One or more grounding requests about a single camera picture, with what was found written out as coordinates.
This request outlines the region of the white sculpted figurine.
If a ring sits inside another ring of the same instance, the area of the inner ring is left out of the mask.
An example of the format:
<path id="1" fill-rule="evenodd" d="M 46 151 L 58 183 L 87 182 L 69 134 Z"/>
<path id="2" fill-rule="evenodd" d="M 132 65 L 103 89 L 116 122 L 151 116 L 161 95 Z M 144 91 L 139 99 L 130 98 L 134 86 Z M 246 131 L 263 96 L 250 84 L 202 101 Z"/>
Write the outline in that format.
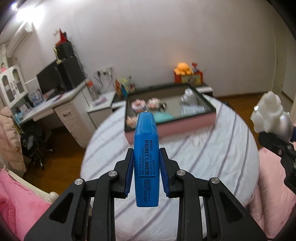
<path id="1" fill-rule="evenodd" d="M 254 107 L 250 119 L 256 133 L 272 133 L 284 141 L 292 139 L 292 118 L 288 112 L 284 111 L 280 97 L 272 91 L 261 97 Z"/>

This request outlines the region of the blue highlighter pen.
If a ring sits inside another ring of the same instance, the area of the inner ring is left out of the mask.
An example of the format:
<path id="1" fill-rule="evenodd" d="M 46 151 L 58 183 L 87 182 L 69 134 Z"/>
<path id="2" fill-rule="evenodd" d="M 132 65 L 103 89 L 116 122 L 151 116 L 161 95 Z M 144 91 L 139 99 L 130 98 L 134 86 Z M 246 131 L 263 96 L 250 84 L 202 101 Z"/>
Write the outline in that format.
<path id="1" fill-rule="evenodd" d="M 142 112 L 134 134 L 134 181 L 138 207 L 159 204 L 159 136 L 152 113 Z"/>

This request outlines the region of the clear plastic packet with leaflet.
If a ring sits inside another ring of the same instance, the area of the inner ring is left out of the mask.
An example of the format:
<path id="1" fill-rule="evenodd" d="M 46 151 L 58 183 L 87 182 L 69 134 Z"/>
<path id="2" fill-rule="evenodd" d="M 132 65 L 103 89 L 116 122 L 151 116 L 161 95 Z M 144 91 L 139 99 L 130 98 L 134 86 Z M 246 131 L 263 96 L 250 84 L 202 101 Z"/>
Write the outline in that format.
<path id="1" fill-rule="evenodd" d="M 202 105 L 186 105 L 181 104 L 181 114 L 182 116 L 193 116 L 206 113 L 207 110 Z"/>

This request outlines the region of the white plug-in night light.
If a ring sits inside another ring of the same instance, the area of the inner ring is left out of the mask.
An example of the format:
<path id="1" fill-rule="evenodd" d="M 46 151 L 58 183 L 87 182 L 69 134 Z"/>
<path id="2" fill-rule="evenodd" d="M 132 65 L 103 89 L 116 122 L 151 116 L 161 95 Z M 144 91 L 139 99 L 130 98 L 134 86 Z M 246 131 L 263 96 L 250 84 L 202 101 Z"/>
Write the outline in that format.
<path id="1" fill-rule="evenodd" d="M 198 101 L 196 94 L 190 88 L 185 89 L 184 94 L 181 96 L 181 102 L 185 105 L 197 106 Z"/>

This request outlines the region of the pink haired doll figure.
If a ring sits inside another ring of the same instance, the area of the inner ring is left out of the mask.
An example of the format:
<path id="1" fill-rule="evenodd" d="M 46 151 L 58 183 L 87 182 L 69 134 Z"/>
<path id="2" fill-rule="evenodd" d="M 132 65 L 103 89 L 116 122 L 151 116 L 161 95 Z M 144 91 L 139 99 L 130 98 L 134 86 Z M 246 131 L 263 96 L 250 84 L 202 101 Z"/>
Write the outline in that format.
<path id="1" fill-rule="evenodd" d="M 129 128 L 135 128 L 137 126 L 137 116 L 128 116 L 125 123 Z"/>

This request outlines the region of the pink Hello Kitty block figure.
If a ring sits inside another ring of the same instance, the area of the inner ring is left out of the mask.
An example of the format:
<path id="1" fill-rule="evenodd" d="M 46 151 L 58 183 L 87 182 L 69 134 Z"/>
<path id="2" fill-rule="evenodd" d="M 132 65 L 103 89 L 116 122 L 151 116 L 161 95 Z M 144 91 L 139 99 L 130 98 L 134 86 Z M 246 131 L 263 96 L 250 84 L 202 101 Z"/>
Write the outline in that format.
<path id="1" fill-rule="evenodd" d="M 151 98 L 147 101 L 147 107 L 151 110 L 157 110 L 161 107 L 161 101 L 159 98 Z"/>

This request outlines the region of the white striped table cloth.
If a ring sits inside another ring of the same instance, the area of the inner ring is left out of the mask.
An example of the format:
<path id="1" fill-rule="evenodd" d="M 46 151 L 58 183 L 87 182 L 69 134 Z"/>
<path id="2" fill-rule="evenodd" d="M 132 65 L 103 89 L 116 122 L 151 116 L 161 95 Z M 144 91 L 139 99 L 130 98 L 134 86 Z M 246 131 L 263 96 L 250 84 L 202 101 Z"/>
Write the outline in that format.
<path id="1" fill-rule="evenodd" d="M 214 126 L 182 135 L 163 138 L 159 145 L 181 169 L 197 178 L 219 178 L 244 206 L 251 201 L 259 174 L 258 149 L 251 130 L 229 106 L 213 97 L 216 109 Z M 93 134 L 84 155 L 80 176 L 99 178 L 126 156 L 125 107 L 112 113 Z M 139 208 L 135 193 L 115 200 L 117 240 L 175 240 L 178 224 L 177 199 L 159 193 L 159 205 Z"/>

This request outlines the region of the pink down jacket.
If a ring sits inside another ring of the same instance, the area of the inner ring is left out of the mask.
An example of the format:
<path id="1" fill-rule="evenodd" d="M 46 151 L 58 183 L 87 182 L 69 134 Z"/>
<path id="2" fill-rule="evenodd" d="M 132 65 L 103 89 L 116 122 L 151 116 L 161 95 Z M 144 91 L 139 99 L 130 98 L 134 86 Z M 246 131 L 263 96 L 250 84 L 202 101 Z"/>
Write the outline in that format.
<path id="1" fill-rule="evenodd" d="M 15 128 L 13 113 L 7 106 L 1 109 L 1 158 L 12 169 L 26 172 L 21 138 Z"/>

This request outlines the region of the white desk with drawers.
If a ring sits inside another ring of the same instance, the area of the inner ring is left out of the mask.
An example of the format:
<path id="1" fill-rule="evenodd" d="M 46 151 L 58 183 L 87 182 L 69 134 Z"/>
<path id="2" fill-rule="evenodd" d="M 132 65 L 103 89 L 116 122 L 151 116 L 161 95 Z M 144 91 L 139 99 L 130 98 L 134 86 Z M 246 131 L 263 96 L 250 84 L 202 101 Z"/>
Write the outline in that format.
<path id="1" fill-rule="evenodd" d="M 55 113 L 76 142 L 82 148 L 86 148 L 96 130 L 96 126 L 88 114 L 90 101 L 88 86 L 85 82 L 82 82 L 73 90 L 48 101 L 43 101 L 32 108 L 20 122 L 20 125 L 30 120 L 41 120 Z"/>

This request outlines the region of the red toy crate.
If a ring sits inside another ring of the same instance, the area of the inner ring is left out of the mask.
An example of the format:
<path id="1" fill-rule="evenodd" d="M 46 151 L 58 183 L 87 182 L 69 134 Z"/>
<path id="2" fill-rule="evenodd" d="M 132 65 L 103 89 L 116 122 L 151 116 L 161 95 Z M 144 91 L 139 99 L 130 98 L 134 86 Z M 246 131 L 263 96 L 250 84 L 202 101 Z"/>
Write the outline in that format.
<path id="1" fill-rule="evenodd" d="M 174 78 L 176 84 L 189 84 L 192 86 L 202 85 L 203 82 L 203 72 L 198 71 L 189 75 L 182 75 L 177 69 L 174 70 Z"/>

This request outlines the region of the plastic water bottle red cap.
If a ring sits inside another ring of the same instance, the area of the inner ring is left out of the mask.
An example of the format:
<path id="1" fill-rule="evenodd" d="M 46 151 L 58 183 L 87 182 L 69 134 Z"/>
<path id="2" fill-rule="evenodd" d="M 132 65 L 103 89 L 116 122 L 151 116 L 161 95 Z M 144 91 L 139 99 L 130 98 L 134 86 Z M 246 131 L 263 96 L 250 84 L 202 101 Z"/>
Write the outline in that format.
<path id="1" fill-rule="evenodd" d="M 97 89 L 95 88 L 93 82 L 91 80 L 88 80 L 86 82 L 88 90 L 90 92 L 91 98 L 93 101 L 97 100 L 99 97 L 99 92 L 97 91 Z"/>

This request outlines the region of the black computer monitor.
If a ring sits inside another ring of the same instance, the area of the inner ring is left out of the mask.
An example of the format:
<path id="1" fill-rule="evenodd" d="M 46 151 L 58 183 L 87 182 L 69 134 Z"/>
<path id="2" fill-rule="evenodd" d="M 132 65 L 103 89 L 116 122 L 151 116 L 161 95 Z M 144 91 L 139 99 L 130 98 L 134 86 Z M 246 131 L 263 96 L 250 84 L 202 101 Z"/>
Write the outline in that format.
<path id="1" fill-rule="evenodd" d="M 65 92 L 62 86 L 62 79 L 56 61 L 50 63 L 37 74 L 37 80 L 41 92 L 46 100 Z"/>

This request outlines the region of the snack bags group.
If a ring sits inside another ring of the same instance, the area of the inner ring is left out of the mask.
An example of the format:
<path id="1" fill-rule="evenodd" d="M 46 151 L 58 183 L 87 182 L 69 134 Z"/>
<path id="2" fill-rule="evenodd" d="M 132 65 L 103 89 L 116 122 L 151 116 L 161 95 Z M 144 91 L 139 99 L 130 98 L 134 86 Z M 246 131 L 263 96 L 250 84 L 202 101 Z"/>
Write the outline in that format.
<path id="1" fill-rule="evenodd" d="M 132 76 L 130 75 L 127 79 L 116 79 L 114 82 L 114 89 L 120 98 L 126 98 L 129 94 L 135 93 L 136 87 L 132 80 Z"/>

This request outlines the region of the white wall cabinet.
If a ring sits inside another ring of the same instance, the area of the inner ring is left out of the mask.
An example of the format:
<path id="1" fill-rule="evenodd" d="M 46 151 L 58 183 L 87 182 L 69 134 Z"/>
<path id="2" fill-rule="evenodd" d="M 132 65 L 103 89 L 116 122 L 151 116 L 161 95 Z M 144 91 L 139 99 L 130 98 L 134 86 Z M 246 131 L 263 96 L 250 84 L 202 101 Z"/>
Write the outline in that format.
<path id="1" fill-rule="evenodd" d="M 4 98 L 4 104 L 9 108 L 28 94 L 21 69 L 18 65 L 14 65 L 1 73 L 1 94 Z"/>

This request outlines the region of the wall power strip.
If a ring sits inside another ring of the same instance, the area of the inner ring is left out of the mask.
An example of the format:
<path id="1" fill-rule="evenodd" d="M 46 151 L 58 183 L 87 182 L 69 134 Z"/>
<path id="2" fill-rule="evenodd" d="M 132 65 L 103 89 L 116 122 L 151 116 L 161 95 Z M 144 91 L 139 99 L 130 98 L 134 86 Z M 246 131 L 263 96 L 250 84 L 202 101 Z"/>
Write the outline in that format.
<path id="1" fill-rule="evenodd" d="M 95 71 L 95 73 L 100 76 L 100 75 L 113 75 L 113 67 L 112 66 L 107 66 L 107 67 L 102 67 L 99 68 L 98 70 Z"/>

